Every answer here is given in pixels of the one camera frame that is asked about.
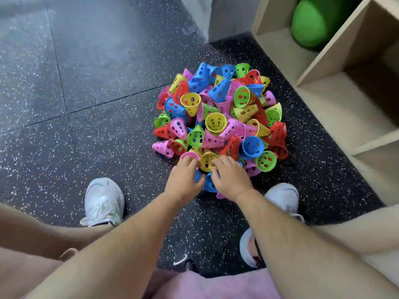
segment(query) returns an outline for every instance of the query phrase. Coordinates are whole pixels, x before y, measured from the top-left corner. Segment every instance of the right hand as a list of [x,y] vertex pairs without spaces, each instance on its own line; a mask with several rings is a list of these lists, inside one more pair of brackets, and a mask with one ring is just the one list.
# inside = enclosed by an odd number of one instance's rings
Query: right hand
[[212,181],[216,190],[231,201],[237,203],[241,194],[253,189],[247,172],[231,156],[215,158],[211,165],[217,169],[212,170]]

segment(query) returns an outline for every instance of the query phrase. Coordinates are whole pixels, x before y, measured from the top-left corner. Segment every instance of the hand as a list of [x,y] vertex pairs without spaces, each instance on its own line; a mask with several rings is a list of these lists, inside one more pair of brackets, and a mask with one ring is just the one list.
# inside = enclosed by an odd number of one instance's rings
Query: hand
[[164,192],[170,197],[177,197],[184,204],[194,199],[205,184],[204,174],[197,183],[194,181],[197,167],[201,167],[199,161],[189,156],[179,160],[170,172]]
[[212,181],[217,191],[231,201],[237,203],[241,194],[253,189],[247,172],[231,156],[215,158],[211,165],[217,169],[212,170]]

